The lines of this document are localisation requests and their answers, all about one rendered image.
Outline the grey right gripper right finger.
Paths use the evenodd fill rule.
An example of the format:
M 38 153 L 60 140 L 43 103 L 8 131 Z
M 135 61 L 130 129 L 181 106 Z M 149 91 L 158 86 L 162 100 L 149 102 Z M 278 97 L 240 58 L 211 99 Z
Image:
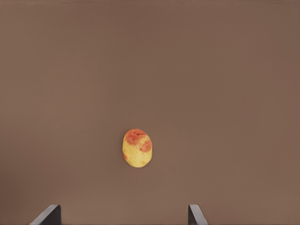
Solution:
M 207 220 L 197 204 L 188 205 L 188 225 L 208 225 Z

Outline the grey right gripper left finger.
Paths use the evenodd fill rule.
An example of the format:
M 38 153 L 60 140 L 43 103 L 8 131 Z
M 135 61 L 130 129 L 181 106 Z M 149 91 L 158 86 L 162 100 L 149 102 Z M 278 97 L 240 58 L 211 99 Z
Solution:
M 48 206 L 29 225 L 61 225 L 61 206 L 59 204 Z

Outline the yellow potato with red patches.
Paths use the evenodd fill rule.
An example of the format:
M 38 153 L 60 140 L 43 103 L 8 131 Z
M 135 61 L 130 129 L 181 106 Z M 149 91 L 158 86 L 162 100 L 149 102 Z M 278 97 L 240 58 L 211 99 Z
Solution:
M 152 141 L 144 131 L 137 128 L 130 129 L 124 135 L 122 153 L 130 166 L 142 168 L 152 159 Z

